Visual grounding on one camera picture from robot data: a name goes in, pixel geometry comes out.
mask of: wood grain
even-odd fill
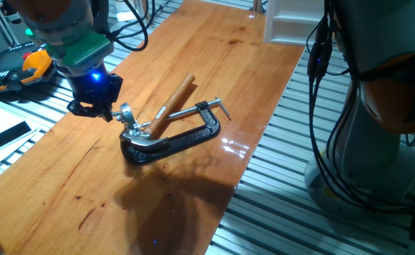
[[[120,151],[120,123],[67,114],[0,175],[5,254],[204,254],[302,47],[263,44],[265,18],[185,1],[116,69],[119,105],[151,120],[187,73],[196,89],[177,108],[220,97],[215,139],[137,167]],[[161,136],[202,124],[169,123]]]

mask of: blue light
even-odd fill
[[[93,76],[94,80],[98,81],[101,78],[100,74],[92,74],[91,76]]]

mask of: black cable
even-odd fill
[[[313,31],[308,35],[308,38],[307,38],[307,41],[305,42],[305,46],[307,46],[307,50],[308,50],[308,54],[312,54],[312,52],[311,52],[311,50],[309,49],[309,46],[308,46],[308,41],[309,41],[309,39],[312,37],[312,35],[314,34],[314,32],[318,29],[318,27],[321,25],[321,22],[322,22],[322,20],[320,20],[319,22],[318,22],[318,24],[314,27],[314,29],[313,29]]]
[[[167,7],[173,0],[167,0],[165,4],[159,5],[159,8],[156,11],[156,16],[164,12],[164,8]]]
[[[406,134],[406,146],[410,147],[410,145],[409,145],[409,135],[408,134]]]
[[[119,40],[119,37],[116,37],[114,39],[114,41],[117,42],[119,45],[123,46],[124,48],[130,50],[130,51],[134,51],[134,52],[142,51],[148,45],[148,32],[147,32],[147,28],[144,25],[143,20],[140,18],[140,15],[132,7],[132,4],[130,4],[129,0],[124,0],[124,3],[127,5],[127,7],[129,7],[130,11],[134,14],[135,18],[137,18],[137,20],[138,20],[138,23],[142,27],[142,31],[141,32],[143,32],[143,35],[144,35],[143,45],[141,47],[139,47],[139,48],[133,48],[133,47],[130,47],[130,46],[126,45],[125,43],[121,42]],[[154,3],[154,0],[152,0],[152,3],[153,3],[153,11],[155,11],[155,3]]]
[[[344,70],[344,71],[342,71],[342,72],[341,72],[341,73],[339,73],[339,74],[334,74],[334,73],[331,73],[331,72],[327,72],[327,74],[330,74],[330,75],[332,75],[332,76],[340,76],[340,75],[347,74],[347,73],[349,73],[349,68],[348,68],[348,69],[346,69],[346,70]]]
[[[318,30],[320,24],[323,21],[324,22],[326,21],[325,20],[325,18],[326,18],[325,13],[326,12],[328,12],[330,14],[331,21],[332,21],[333,11],[328,10],[329,5],[328,5],[327,0],[324,2],[324,4],[325,4],[325,6],[324,6],[324,17],[318,23],[317,27],[310,33],[310,37],[314,33],[315,30]],[[329,34],[329,40],[327,40],[327,42],[331,43],[331,32]],[[310,57],[313,57],[311,51],[309,50],[309,48],[308,48],[308,51],[310,53]],[[355,63],[353,62],[353,56],[348,58],[348,60],[349,60],[349,62],[352,62],[349,66],[350,67],[351,66],[355,67],[355,65],[354,65]],[[353,71],[351,72],[351,78],[353,80],[353,87],[351,89],[351,93],[348,95],[348,99],[347,99],[347,102],[345,104],[345,108],[343,109],[343,112],[341,113],[341,116],[340,116],[339,120],[336,122],[336,127],[334,128],[334,130],[331,133],[331,136],[333,135],[334,132],[336,132],[336,134],[337,134],[337,136],[335,137],[335,140],[334,140],[333,158],[335,157],[334,155],[335,155],[336,143],[338,142],[338,134],[341,134],[341,131],[342,131],[344,125],[346,124],[346,121],[347,121],[349,115],[351,114],[351,112],[353,110],[353,103],[355,103],[355,99],[356,99],[356,96],[357,96],[356,93],[357,93],[357,90],[358,90],[358,79],[356,77],[358,77],[358,76],[357,76],[357,72],[355,72],[355,70],[357,70],[357,69],[353,68]],[[320,171],[320,173],[321,173],[321,175],[324,179],[324,182],[326,183],[328,188],[330,188],[331,191],[337,197],[339,197],[345,203],[348,203],[350,205],[353,205],[353,206],[356,206],[356,207],[359,207],[359,208],[362,208],[362,209],[366,209],[366,210],[379,212],[379,213],[402,214],[402,213],[411,212],[413,209],[415,209],[415,207],[413,205],[401,205],[401,206],[398,206],[398,208],[388,208],[388,209],[376,208],[374,205],[371,205],[371,204],[365,202],[362,198],[360,198],[357,194],[355,194],[353,192],[353,189],[351,187],[349,187],[349,184],[341,177],[341,173],[339,172],[338,167],[336,165],[336,160],[333,160],[333,161],[334,161],[334,165],[336,166],[336,173],[337,173],[342,185],[338,182],[338,180],[334,177],[332,172],[326,166],[326,164],[324,162],[324,159],[322,159],[322,156],[319,152],[317,142],[316,142],[316,138],[314,136],[314,128],[313,128],[313,116],[314,116],[314,107],[315,107],[316,97],[317,97],[317,89],[319,88],[319,83],[320,83],[320,80],[321,80],[322,76],[324,76],[324,75],[321,75],[321,76],[317,77],[315,86],[314,86],[315,76],[311,76],[309,78],[309,131],[310,131],[310,138],[311,138],[311,141],[312,141],[312,146],[313,146],[313,151],[314,151],[314,157],[315,157],[315,160],[317,162],[317,166],[319,167],[319,171]],[[329,148],[330,148],[330,146],[328,145],[326,147],[326,152],[329,151]],[[329,179],[327,178],[326,174],[329,175],[330,179],[334,182],[334,184],[338,187],[338,189],[340,189],[350,199],[344,198],[341,194],[336,192],[335,189],[333,189],[333,187],[329,183]],[[366,195],[367,197],[371,198],[368,194],[363,193],[363,192],[361,192],[361,193],[363,195]]]
[[[124,29],[126,29],[126,28],[128,28],[128,27],[130,27],[130,26],[133,26],[133,25],[136,25],[136,24],[138,24],[139,22],[140,22],[140,20],[141,21],[144,21],[145,20],[145,18],[148,16],[148,13],[149,13],[149,4],[148,4],[148,0],[146,0],[145,2],[145,6],[144,6],[144,14],[143,14],[143,17],[141,17],[140,19],[138,18],[138,17],[136,17],[135,16],[135,18],[137,18],[137,20],[136,21],[134,21],[134,22],[131,22],[131,23],[127,23],[127,24],[125,24],[125,25],[123,25],[122,27],[120,27],[119,29],[117,29],[117,30],[114,30],[113,32],[111,32],[110,34],[111,34],[111,40],[115,40],[118,36],[119,36],[119,34],[121,34],[121,32],[124,30]]]
[[[156,16],[156,2],[155,2],[155,0],[151,0],[151,3],[152,3],[152,10],[151,10],[152,13],[151,13],[151,18],[149,19],[148,24],[144,28],[142,27],[141,31],[137,31],[137,32],[129,34],[129,35],[120,35],[120,36],[117,37],[117,39],[124,39],[124,38],[134,37],[136,35],[139,35],[139,34],[143,33],[146,29],[148,29],[150,27],[150,25],[152,24],[152,22],[154,21],[154,18]]]

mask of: black bracket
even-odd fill
[[[132,164],[148,164],[216,137],[220,133],[220,122],[210,110],[208,102],[203,101],[195,106],[205,122],[204,125],[170,137],[162,147],[154,152],[141,152],[134,149],[129,142],[121,141],[121,152],[124,158]]]

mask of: wooden handle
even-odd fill
[[[189,74],[182,82],[181,85],[168,97],[162,108],[160,108],[156,117],[151,121],[151,123],[144,129],[145,132],[152,134],[159,126],[162,121],[170,114],[171,109],[176,105],[176,103],[181,99],[182,95],[187,91],[188,86],[192,84],[195,80],[193,74]]]

